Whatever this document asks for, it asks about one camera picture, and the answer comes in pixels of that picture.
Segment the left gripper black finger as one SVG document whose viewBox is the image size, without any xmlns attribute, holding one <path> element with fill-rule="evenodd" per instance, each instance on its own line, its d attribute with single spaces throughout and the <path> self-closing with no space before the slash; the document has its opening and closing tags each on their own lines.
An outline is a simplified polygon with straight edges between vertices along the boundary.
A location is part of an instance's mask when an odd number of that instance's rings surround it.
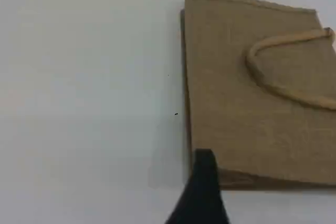
<svg viewBox="0 0 336 224">
<path fill-rule="evenodd" d="M 166 223 L 230 223 L 211 150 L 195 150 L 191 176 Z"/>
</svg>

